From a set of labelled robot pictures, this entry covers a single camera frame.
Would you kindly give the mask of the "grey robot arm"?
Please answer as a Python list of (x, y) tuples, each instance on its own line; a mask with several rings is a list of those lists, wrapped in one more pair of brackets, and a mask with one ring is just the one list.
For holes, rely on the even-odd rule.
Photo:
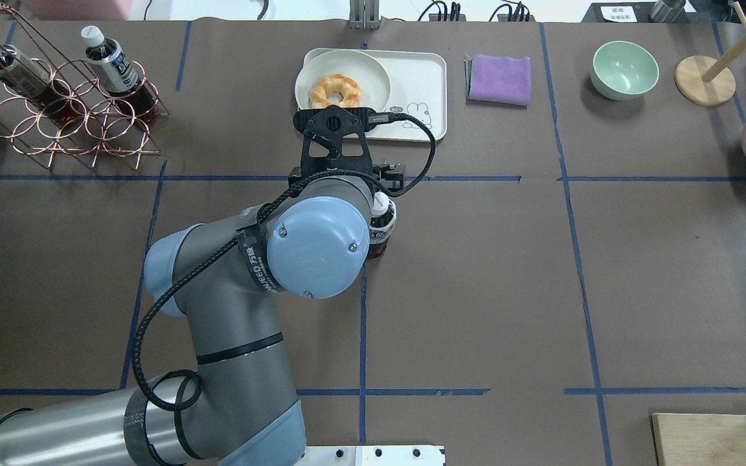
[[(132, 344), (136, 386), (0, 416), (0, 465), (293, 465), (307, 448), (275, 306), (353, 284), (381, 183), (326, 170), (272, 203), (160, 239), (144, 270), (158, 299)], [(184, 316), (196, 370), (148, 379), (141, 350), (157, 313)]]

